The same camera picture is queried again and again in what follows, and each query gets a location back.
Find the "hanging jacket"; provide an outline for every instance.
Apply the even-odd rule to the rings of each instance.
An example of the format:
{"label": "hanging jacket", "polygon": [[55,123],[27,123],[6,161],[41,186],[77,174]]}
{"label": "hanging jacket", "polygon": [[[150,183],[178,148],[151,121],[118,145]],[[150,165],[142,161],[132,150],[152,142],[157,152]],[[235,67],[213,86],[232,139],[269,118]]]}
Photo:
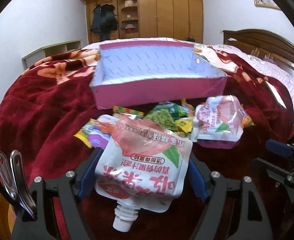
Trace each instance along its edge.
{"label": "hanging jacket", "polygon": [[112,4],[105,4],[101,7],[100,29],[102,33],[110,33],[117,30],[117,20],[113,10],[115,7]]}
{"label": "hanging jacket", "polygon": [[101,9],[102,9],[102,6],[98,4],[93,11],[94,19],[90,27],[90,30],[93,33],[101,33],[101,29],[100,29],[100,19],[102,14]]}

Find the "yellow snack package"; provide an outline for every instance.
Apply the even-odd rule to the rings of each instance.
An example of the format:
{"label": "yellow snack package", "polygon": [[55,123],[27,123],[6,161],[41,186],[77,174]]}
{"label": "yellow snack package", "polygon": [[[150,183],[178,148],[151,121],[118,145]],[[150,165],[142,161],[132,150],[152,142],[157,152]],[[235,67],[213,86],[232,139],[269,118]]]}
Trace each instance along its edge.
{"label": "yellow snack package", "polygon": [[189,133],[192,130],[192,125],[194,121],[192,119],[178,119],[175,120],[178,131]]}
{"label": "yellow snack package", "polygon": [[97,120],[89,119],[89,121],[74,135],[78,139],[80,139],[88,148],[92,148],[88,136],[92,129],[94,128]]}
{"label": "yellow snack package", "polygon": [[243,118],[242,118],[242,121],[241,121],[241,127],[242,129],[244,127],[250,127],[250,126],[255,126],[255,124],[253,123],[251,117],[246,113],[246,111],[244,110],[243,108],[243,104],[240,105],[241,106],[241,109],[240,109],[240,112],[242,113],[243,115]]}
{"label": "yellow snack package", "polygon": [[192,105],[188,104],[188,103],[186,102],[186,99],[185,99],[185,98],[183,98],[183,99],[181,100],[181,106],[182,106],[183,108],[186,108],[186,109],[188,110],[188,113],[187,113],[187,116],[188,116],[188,117],[194,116],[194,107],[193,107]]}

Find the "snack bag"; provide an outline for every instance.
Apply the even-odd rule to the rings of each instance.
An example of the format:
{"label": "snack bag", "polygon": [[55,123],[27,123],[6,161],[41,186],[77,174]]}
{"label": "snack bag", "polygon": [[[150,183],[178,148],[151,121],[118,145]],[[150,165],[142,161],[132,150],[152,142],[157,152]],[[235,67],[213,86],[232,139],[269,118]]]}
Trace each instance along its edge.
{"label": "snack bag", "polygon": [[103,114],[98,117],[97,122],[95,122],[89,132],[88,140],[90,145],[95,148],[100,147],[105,149],[117,121],[117,118],[108,114]]}
{"label": "snack bag", "polygon": [[144,120],[151,120],[162,127],[172,131],[178,131],[175,120],[186,116],[188,109],[172,102],[160,102],[145,117]]}
{"label": "snack bag", "polygon": [[181,106],[188,110],[187,116],[194,117],[194,107],[186,102],[186,99],[181,100]]}
{"label": "snack bag", "polygon": [[178,119],[175,121],[175,124],[177,126],[178,131],[183,133],[189,133],[192,130],[193,126],[193,120],[192,119]]}
{"label": "snack bag", "polygon": [[113,131],[118,119],[108,114],[103,114],[89,121],[74,135],[80,139],[88,148],[105,148],[111,132]]}
{"label": "snack bag", "polygon": [[144,117],[143,112],[139,112],[133,109],[121,107],[121,106],[114,106],[113,107],[113,116],[120,118],[123,115],[127,115],[130,119],[133,120],[141,120]]}
{"label": "snack bag", "polygon": [[95,170],[97,193],[118,201],[115,229],[129,231],[140,208],[169,208],[182,193],[191,148],[150,120],[119,119]]}
{"label": "snack bag", "polygon": [[243,133],[244,113],[234,96],[209,97],[205,104],[196,107],[191,138],[238,142]]}
{"label": "snack bag", "polygon": [[74,135],[80,139],[88,148],[92,148],[88,136],[92,128],[95,126],[97,120],[89,119],[89,121]]}
{"label": "snack bag", "polygon": [[241,108],[239,109],[239,111],[242,113],[243,117],[242,117],[242,121],[241,121],[241,127],[250,127],[250,126],[255,126],[255,124],[253,123],[251,117],[246,113],[246,111],[243,108],[243,105],[241,104]]}

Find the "red blanket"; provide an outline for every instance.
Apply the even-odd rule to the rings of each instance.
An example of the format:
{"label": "red blanket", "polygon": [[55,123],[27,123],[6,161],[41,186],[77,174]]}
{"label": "red blanket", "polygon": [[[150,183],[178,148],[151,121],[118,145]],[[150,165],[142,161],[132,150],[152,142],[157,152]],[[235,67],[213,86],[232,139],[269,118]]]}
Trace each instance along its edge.
{"label": "red blanket", "polygon": [[[274,159],[264,150],[266,139],[286,142],[293,128],[293,106],[290,95],[279,81],[264,77],[237,55],[218,54],[232,60],[239,68],[228,73],[225,95],[235,95],[256,124],[245,128],[240,143],[231,150],[208,149],[194,144],[193,152],[211,170],[226,177],[241,179],[250,175],[249,163],[255,157]],[[111,111],[96,109],[94,95],[89,88],[90,65],[98,59],[95,50],[60,54],[36,63],[10,87],[0,105],[0,150],[10,155],[14,149],[23,155],[26,179],[30,184],[36,176],[58,178],[74,170],[92,152],[73,135],[89,120]],[[274,85],[287,110],[277,105],[264,79]],[[205,99],[190,100],[197,105]],[[132,107],[147,113],[154,105]],[[277,235],[281,230],[285,195],[268,178],[255,180],[266,205],[271,224]],[[58,202],[56,214],[62,239],[68,239]],[[230,212],[230,202],[225,215]],[[116,202],[95,191],[82,202],[86,219],[97,240],[110,239],[189,239],[203,211],[186,180],[183,194],[172,202],[169,210],[157,214],[141,210],[129,233],[112,229]],[[222,219],[219,235],[224,236],[227,218]]]}

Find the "wooden headboard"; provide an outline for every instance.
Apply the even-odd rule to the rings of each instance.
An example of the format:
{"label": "wooden headboard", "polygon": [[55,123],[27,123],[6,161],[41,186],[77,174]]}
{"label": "wooden headboard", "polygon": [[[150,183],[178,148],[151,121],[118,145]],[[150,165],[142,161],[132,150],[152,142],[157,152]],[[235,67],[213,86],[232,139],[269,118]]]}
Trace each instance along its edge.
{"label": "wooden headboard", "polygon": [[277,34],[257,29],[224,31],[224,44],[261,59],[267,56],[294,77],[294,45]]}

